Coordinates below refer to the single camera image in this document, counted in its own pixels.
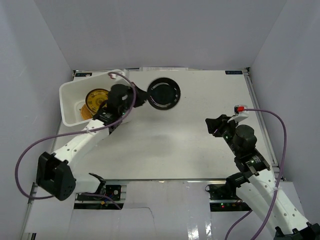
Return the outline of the black round plate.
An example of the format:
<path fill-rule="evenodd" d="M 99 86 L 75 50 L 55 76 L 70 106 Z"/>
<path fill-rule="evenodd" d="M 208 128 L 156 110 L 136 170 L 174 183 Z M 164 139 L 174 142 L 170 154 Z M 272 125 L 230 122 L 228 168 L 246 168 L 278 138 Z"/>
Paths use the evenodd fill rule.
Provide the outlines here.
<path fill-rule="evenodd" d="M 149 104 L 161 111 L 174 108 L 180 101 L 181 89 L 171 78 L 160 77 L 153 80 L 147 88 Z"/>

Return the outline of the yellow ornate round plate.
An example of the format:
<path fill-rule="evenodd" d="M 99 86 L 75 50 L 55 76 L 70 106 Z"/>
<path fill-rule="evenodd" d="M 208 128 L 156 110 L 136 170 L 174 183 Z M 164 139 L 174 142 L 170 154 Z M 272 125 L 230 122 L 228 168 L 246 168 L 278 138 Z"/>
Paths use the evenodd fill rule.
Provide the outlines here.
<path fill-rule="evenodd" d="M 85 97 L 85 105 L 92 115 L 96 114 L 100 105 L 108 99 L 109 91 L 103 88 L 91 90 Z"/>

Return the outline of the round orange woven plate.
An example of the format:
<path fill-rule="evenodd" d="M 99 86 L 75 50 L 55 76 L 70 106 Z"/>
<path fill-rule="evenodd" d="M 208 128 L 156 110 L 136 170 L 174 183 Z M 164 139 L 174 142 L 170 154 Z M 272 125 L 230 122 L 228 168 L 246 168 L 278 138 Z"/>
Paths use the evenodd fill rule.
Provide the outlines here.
<path fill-rule="evenodd" d="M 84 104 L 79 111 L 83 120 L 89 120 L 93 117 L 93 113 L 88 109 L 86 104 Z"/>

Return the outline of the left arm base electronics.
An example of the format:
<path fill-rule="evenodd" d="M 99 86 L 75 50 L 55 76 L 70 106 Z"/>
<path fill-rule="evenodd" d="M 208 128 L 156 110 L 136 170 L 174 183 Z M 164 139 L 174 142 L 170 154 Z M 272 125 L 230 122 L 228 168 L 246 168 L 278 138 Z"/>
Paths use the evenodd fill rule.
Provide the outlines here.
<path fill-rule="evenodd" d="M 77 194 L 74 209 L 78 210 L 121 210 L 125 195 L 121 185 L 105 185 L 90 195 Z"/>

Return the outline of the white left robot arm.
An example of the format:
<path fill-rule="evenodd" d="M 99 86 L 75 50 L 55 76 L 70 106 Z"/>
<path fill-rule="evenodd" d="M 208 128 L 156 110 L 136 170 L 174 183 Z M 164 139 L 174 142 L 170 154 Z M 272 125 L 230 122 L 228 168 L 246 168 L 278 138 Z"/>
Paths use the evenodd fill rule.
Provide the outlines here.
<path fill-rule="evenodd" d="M 53 153 L 44 152 L 40 155 L 36 184 L 58 200 L 66 200 L 76 188 L 76 178 L 73 175 L 76 164 L 98 142 L 108 137 L 133 108 L 142 106 L 149 96 L 148 92 L 136 85 L 113 85 L 107 99 L 100 104 L 83 130 Z"/>

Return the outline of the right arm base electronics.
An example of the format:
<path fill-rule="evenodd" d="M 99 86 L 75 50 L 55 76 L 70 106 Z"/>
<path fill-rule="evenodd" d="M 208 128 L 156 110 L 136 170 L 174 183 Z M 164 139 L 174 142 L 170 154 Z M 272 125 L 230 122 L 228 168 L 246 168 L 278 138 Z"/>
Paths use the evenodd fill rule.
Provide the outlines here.
<path fill-rule="evenodd" d="M 211 212 L 247 212 L 251 208 L 236 196 L 236 190 L 225 179 L 210 180 L 204 187 L 209 196 Z"/>

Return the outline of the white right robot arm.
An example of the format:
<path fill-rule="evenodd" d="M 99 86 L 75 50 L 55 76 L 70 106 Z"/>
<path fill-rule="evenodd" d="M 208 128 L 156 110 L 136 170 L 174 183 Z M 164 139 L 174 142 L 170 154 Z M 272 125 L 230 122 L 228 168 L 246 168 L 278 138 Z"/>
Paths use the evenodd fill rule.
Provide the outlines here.
<path fill-rule="evenodd" d="M 310 223 L 277 186 L 271 166 L 256 148 L 254 129 L 239 123 L 247 116 L 236 113 L 205 119 L 208 133 L 223 138 L 234 154 L 234 163 L 239 170 L 227 177 L 225 185 L 214 192 L 221 191 L 233 200 L 243 200 L 276 240 L 318 240 L 319 224 Z"/>

